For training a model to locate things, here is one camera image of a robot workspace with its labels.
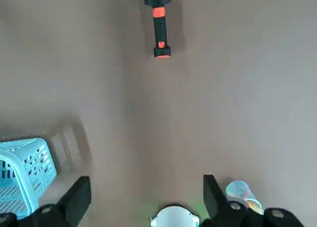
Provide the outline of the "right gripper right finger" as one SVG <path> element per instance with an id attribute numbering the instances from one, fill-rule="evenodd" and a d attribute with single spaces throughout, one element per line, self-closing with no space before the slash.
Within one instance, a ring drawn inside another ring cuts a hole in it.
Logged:
<path id="1" fill-rule="evenodd" d="M 203 227 L 302 227 L 291 212 L 282 208 L 267 208 L 260 215 L 237 201 L 229 201 L 212 174 L 203 176 L 204 204 L 209 218 Z"/>

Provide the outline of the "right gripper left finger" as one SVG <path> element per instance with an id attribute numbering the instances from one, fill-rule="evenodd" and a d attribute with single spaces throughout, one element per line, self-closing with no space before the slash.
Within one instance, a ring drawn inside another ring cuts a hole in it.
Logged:
<path id="1" fill-rule="evenodd" d="M 81 176 L 55 203 L 38 208 L 31 215 L 18 219 L 13 213 L 0 215 L 2 227 L 76 227 L 91 204 L 91 181 Z"/>

